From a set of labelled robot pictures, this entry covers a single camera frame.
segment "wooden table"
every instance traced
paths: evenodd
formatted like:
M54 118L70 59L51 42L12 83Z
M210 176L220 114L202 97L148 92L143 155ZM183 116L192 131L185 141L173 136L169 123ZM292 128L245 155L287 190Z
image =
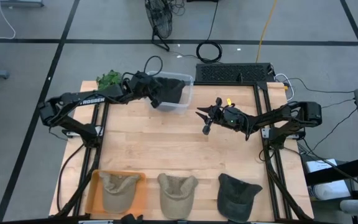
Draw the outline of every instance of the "wooden table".
M84 81L81 91L95 88L96 82ZM282 83L268 83L268 92L272 109L287 102ZM245 141L244 134L218 125L211 126L208 136L202 133L204 122L196 115L196 108L214 105L216 97L221 97L224 105L226 98L230 98L241 111L257 114L254 91L250 86L194 86L191 105L183 115L150 110L143 100L132 101L128 105L110 105L99 169L132 170L146 174L148 200L145 220L166 220L160 209L157 182L157 176L165 172L185 177L193 175L199 180L188 220L227 220L216 208L218 176L226 173L263 187L255 197L249 221L274 221L265 164L258 158L262 150L260 134L252 134ZM265 112L262 92L260 97ZM98 122L101 121L102 110L99 111ZM81 106L75 110L74 118L90 123L92 112L93 106ZM80 144L80 138L68 140L63 162ZM287 140L285 146L298 150L295 140ZM63 173L61 205L68 201L78 186L84 151L68 163ZM313 217L299 155L286 150L280 153L288 191L305 213ZM285 217L282 196L277 188L276 191L280 216ZM84 214L87 193L88 189L83 194L80 214ZM55 192L50 214L56 212ZM92 218L120 219L121 215L92 215Z

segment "cap brim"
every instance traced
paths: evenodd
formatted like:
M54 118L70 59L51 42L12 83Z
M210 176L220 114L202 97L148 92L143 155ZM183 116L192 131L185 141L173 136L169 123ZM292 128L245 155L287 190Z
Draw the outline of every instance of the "cap brim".
M222 187L219 188L218 192L218 211L229 220L238 223L245 223L249 219L251 214L252 205L254 199L247 204L237 204L230 201L224 195Z
M160 192L161 211L167 218L182 219L189 216L193 208L194 192L189 194L187 198L174 200Z
M121 194L110 194L103 189L103 208L108 213L122 213L131 208L135 197L136 184L132 184Z

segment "green plush toy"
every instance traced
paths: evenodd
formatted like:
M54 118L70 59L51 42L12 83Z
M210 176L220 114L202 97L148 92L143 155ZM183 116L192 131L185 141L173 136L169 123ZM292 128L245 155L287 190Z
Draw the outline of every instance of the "green plush toy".
M113 84L119 84L121 82L121 74L110 70L110 72L102 77L97 77L96 82L98 83L98 90L103 90Z

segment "gray floor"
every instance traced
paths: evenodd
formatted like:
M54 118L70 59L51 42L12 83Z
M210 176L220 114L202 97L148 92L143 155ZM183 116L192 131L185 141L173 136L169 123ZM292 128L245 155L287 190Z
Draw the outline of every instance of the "gray floor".
M73 0L44 0L44 8L5 8L7 19L23 39L58 39L62 35ZM272 0L221 0L211 39L257 40L269 14ZM347 0L358 25L358 0ZM212 21L214 4L186 4L186 14L173 17L170 39L205 39ZM0 15L0 35L10 35ZM142 0L81 0L69 39L149 39L151 29ZM280 0L266 40L356 41L339 0ZM171 45L174 51L194 54L196 45ZM11 77L0 80L0 201L20 151L25 132L57 44L0 44L0 69ZM256 45L223 45L222 62L254 62ZM215 49L203 47L205 57ZM94 80L110 69L120 72L141 70L151 55L163 58L166 72L195 75L199 61L177 58L150 44L98 45L66 44L52 80L48 97L78 91L82 80ZM270 62L276 73L298 77L310 88L349 91L358 88L358 46L274 46L262 47L260 62ZM150 64L150 70L157 64ZM352 98L352 94L309 92L294 80L294 100L317 101L329 105ZM321 126L308 129L309 144L314 145L355 107L353 103L323 111ZM5 221L42 218L48 215L62 162L65 142L47 133L39 122L23 169L7 209ZM340 125L316 149L322 157L342 161L358 159L358 116ZM316 207L318 220L351 222L350 219Z

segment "beige baseball cap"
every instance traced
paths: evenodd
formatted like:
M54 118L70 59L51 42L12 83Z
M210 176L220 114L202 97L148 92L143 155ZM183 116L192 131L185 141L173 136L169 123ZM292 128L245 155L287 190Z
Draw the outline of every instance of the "beige baseball cap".
M130 209L140 175L115 175L100 172L103 181L103 208L108 213L122 213Z
M167 218L186 218L193 207L194 191L198 185L196 177L173 177L160 174L157 179L160 184L162 213Z

